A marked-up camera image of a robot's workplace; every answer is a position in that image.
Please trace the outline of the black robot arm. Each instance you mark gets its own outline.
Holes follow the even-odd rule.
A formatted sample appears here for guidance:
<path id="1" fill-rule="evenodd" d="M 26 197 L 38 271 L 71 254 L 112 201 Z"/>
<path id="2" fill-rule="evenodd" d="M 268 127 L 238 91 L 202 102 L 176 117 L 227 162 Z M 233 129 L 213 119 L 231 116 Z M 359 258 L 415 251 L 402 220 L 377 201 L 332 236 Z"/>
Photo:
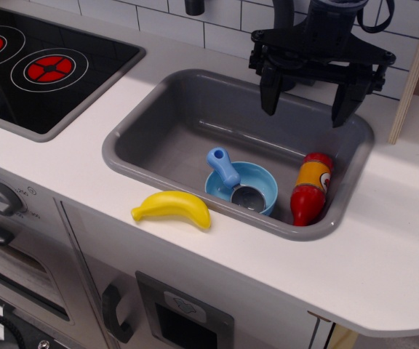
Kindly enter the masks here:
<path id="1" fill-rule="evenodd" d="M 274 1 L 274 28 L 253 31 L 249 67 L 260 76 L 262 109 L 274 115 L 281 92 L 298 81 L 337 84 L 332 125 L 340 127 L 367 95 L 380 91 L 396 61 L 392 52 L 352 34 L 358 23 L 367 33 L 386 29 L 387 18 L 374 27 L 363 23 L 365 1 L 311 1 L 306 18 L 294 24 L 292 1 Z"/>

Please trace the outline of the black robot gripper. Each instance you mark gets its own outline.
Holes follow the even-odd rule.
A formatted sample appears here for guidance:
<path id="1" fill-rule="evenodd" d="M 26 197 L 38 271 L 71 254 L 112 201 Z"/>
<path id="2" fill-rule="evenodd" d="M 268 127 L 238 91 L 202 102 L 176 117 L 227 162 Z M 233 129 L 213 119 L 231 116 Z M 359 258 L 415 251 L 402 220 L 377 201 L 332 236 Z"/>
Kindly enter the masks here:
<path id="1" fill-rule="evenodd" d="M 309 7 L 297 25 L 276 22 L 272 29 L 253 31 L 249 67 L 260 79 L 261 107 L 272 116 L 282 88 L 282 75 L 337 84 L 332 126 L 343 126 L 369 91 L 383 88 L 394 53 L 365 42 L 352 30 L 379 33 L 390 20 L 366 26 L 363 7 Z"/>

